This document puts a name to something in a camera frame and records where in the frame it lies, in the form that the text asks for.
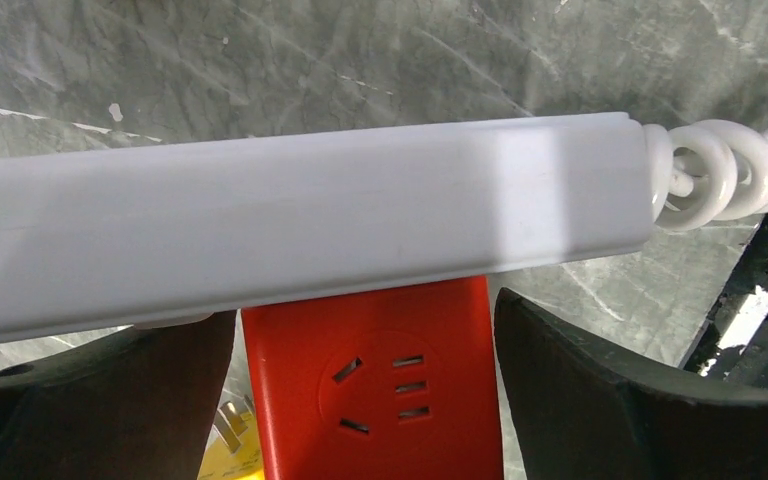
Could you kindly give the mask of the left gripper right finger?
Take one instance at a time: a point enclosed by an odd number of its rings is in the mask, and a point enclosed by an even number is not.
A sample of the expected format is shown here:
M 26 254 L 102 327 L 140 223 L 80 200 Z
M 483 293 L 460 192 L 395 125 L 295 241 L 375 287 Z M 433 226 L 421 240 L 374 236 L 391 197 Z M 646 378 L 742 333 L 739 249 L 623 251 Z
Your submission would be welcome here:
M 530 479 L 768 479 L 768 389 L 671 367 L 520 294 L 494 340 Z

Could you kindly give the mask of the white power strip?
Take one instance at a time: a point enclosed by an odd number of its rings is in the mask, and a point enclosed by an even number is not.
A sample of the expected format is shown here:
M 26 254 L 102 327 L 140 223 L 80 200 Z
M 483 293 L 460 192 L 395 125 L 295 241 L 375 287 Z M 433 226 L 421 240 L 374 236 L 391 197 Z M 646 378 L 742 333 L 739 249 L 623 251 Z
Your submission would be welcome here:
M 638 251 L 624 113 L 0 159 L 0 343 Z

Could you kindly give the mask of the red cube adapter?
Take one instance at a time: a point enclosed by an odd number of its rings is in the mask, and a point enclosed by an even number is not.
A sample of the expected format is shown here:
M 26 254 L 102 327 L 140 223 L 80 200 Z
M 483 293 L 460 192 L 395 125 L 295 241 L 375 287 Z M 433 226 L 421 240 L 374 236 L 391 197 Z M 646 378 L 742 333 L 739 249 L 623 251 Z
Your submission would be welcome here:
M 269 479 L 500 479 L 487 282 L 246 308 Z

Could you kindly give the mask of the yellow cube adapter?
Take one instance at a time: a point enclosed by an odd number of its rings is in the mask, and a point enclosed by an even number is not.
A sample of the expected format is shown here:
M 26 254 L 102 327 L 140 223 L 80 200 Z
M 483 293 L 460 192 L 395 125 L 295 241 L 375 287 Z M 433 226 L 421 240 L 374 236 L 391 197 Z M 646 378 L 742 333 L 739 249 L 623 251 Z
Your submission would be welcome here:
M 265 478 L 255 406 L 250 396 L 242 406 L 227 401 L 219 406 L 213 420 L 215 438 L 208 442 L 199 469 L 199 480 Z

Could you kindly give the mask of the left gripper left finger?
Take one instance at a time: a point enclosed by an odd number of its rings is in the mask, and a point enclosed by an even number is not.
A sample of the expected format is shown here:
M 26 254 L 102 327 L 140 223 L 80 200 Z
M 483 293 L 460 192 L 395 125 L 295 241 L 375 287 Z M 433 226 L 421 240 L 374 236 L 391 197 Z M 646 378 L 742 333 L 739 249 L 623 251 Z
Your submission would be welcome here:
M 196 478 L 236 324 L 127 328 L 1 370 L 0 479 Z

